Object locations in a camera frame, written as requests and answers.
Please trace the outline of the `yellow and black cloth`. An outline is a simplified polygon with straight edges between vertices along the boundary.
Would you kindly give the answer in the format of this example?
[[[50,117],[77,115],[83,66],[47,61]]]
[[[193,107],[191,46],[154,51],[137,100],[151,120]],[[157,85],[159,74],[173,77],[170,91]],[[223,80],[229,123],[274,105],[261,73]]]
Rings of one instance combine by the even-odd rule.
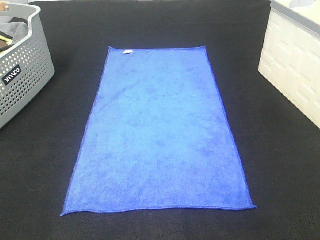
[[[8,34],[1,32],[0,33],[0,53],[7,51],[13,46],[13,37]]]

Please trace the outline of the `grey perforated plastic basket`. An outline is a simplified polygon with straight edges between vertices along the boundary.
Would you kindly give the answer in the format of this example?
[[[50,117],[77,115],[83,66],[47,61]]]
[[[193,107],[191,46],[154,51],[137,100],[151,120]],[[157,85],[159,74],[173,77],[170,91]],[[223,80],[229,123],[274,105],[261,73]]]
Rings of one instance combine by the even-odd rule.
[[[41,8],[2,2],[3,17],[24,19],[28,34],[0,55],[0,125],[5,126],[49,82],[55,69],[43,30]]]

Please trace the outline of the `grey cloth in basket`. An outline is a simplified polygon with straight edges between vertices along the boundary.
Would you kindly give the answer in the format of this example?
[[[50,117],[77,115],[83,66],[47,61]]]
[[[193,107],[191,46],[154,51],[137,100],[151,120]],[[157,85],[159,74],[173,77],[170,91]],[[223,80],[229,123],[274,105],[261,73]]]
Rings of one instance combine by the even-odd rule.
[[[13,44],[21,41],[29,33],[28,25],[24,22],[9,22],[0,24],[0,35],[12,40]]]

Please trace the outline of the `blue microfiber towel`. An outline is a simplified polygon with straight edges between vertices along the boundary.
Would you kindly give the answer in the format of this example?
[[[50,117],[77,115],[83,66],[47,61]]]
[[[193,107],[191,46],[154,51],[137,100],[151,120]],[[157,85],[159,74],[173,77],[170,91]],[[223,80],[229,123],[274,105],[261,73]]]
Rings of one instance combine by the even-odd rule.
[[[206,47],[110,47],[62,215],[254,207]]]

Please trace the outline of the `white plastic storage crate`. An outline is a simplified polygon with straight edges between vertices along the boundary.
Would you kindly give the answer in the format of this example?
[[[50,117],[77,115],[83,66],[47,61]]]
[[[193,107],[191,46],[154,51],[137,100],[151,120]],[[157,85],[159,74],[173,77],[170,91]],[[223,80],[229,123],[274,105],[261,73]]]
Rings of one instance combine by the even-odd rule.
[[[320,125],[320,2],[273,0],[258,71]]]

